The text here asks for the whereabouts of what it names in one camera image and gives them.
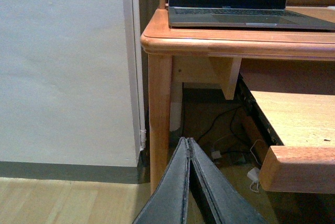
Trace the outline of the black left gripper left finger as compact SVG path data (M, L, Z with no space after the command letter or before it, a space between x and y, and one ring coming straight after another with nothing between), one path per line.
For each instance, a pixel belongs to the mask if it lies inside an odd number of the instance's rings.
M180 138L156 190L133 223L187 223L190 147Z

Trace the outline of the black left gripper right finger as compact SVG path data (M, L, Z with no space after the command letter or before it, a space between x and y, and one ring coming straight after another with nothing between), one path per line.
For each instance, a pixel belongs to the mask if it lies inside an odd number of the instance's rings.
M190 187L205 223L267 223L215 166L193 138Z

